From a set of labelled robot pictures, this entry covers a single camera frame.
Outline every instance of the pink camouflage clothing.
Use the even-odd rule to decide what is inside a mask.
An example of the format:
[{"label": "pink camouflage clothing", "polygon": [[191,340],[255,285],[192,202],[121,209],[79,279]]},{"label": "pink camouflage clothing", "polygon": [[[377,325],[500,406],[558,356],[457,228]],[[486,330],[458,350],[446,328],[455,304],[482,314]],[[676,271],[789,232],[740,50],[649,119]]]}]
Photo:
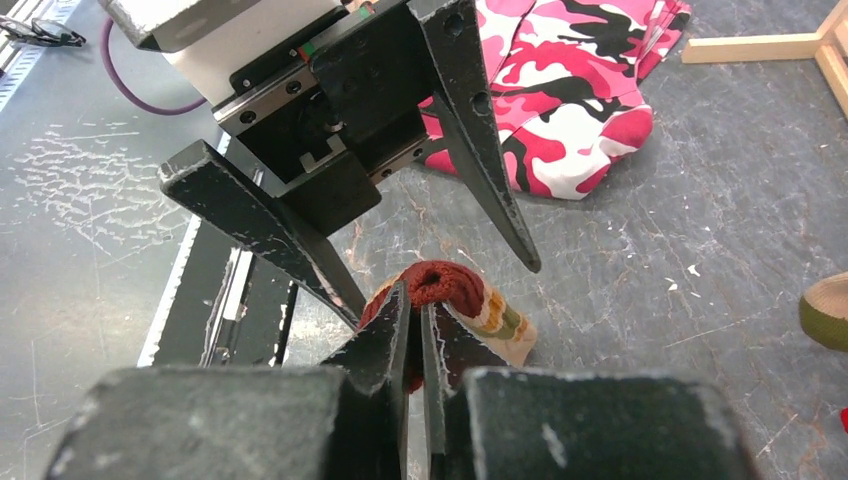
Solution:
[{"label": "pink camouflage clothing", "polygon": [[[677,0],[477,0],[483,57],[512,188],[579,200],[645,143],[638,84],[682,35]],[[430,168],[456,174],[432,100]]]}]

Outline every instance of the wooden rack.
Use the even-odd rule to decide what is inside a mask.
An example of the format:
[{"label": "wooden rack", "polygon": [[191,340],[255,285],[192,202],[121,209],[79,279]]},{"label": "wooden rack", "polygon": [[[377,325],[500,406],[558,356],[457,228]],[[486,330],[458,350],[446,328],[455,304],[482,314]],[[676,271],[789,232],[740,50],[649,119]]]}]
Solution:
[{"label": "wooden rack", "polygon": [[848,0],[840,0],[815,33],[702,38],[686,42],[683,63],[815,59],[848,116]]}]

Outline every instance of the purple cable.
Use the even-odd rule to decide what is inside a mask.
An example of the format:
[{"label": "purple cable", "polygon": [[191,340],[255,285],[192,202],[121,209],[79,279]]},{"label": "purple cable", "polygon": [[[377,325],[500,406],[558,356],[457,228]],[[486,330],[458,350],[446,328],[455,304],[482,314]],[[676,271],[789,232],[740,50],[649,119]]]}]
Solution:
[{"label": "purple cable", "polygon": [[153,105],[150,105],[149,103],[135,96],[135,94],[130,91],[124,81],[121,80],[121,77],[118,75],[118,71],[115,70],[115,64],[112,62],[112,52],[109,48],[109,37],[112,34],[113,25],[115,25],[115,22],[111,18],[107,18],[106,23],[103,24],[103,30],[100,33],[100,58],[103,59],[103,65],[106,67],[106,73],[109,74],[109,78],[112,79],[112,82],[115,84],[116,87],[118,87],[118,90],[120,90],[120,92],[125,97],[127,97],[127,100],[129,100],[133,103],[133,105],[144,110],[145,112],[153,113],[156,115],[164,115],[166,117],[173,117],[176,115],[188,113],[206,103],[206,99],[201,98],[194,103],[180,108],[159,108],[154,107]]}]

